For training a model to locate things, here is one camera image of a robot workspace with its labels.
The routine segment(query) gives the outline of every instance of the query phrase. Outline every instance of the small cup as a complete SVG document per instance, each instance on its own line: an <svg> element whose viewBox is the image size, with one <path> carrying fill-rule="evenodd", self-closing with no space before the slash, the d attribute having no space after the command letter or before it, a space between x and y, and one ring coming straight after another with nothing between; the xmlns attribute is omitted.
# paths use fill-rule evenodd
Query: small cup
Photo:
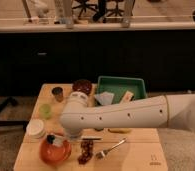
<svg viewBox="0 0 195 171"><path fill-rule="evenodd" d="M63 101L63 88L55 87L52 89L52 94L58 102Z"/></svg>
<svg viewBox="0 0 195 171"><path fill-rule="evenodd" d="M51 106L49 104L42 104L39 107L40 116L44 119L51 118Z"/></svg>

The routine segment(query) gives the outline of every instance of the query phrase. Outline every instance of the green container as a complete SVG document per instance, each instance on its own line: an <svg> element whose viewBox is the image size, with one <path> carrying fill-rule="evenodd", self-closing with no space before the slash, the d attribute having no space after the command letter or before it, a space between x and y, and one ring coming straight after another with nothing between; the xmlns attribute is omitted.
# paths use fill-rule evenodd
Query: green container
<svg viewBox="0 0 195 171"><path fill-rule="evenodd" d="M141 78L99 76L96 93L104 91L114 93L112 104L120 103L126 91L134 93L133 100L147 97L145 83Z"/></svg>

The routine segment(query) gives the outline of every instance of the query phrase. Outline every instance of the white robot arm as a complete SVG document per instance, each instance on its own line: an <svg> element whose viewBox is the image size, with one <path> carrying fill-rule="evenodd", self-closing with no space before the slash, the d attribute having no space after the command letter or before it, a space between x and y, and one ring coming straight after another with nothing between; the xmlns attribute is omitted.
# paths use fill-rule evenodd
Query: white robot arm
<svg viewBox="0 0 195 171"><path fill-rule="evenodd" d="M87 107L88 97L71 93L60 117L65 136L77 139L86 128L157 128L195 132L195 94L157 96L132 102Z"/></svg>

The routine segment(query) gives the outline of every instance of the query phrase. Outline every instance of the metal fork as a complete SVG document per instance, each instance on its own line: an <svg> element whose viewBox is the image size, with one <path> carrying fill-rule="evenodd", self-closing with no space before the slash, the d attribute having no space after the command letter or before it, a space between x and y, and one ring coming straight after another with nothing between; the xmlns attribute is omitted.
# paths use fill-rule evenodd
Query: metal fork
<svg viewBox="0 0 195 171"><path fill-rule="evenodd" d="M98 152L95 156L96 156L98 159L102 159L102 158L104 158L111 150L113 150L113 149L116 148L117 146L123 144L125 141L126 141L126 139L123 138L119 143L115 144L115 145L112 146L111 148L108 148L108 149L105 149L105 150L102 150L102 151Z"/></svg>

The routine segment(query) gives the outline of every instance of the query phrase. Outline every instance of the dark red bowl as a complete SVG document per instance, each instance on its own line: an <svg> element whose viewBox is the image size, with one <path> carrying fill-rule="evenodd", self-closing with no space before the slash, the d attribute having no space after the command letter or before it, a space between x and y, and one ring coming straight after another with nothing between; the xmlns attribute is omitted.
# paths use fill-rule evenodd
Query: dark red bowl
<svg viewBox="0 0 195 171"><path fill-rule="evenodd" d="M91 93L92 90L92 83L89 80L86 79L80 79L73 83L72 85L73 91L80 91L87 95Z"/></svg>

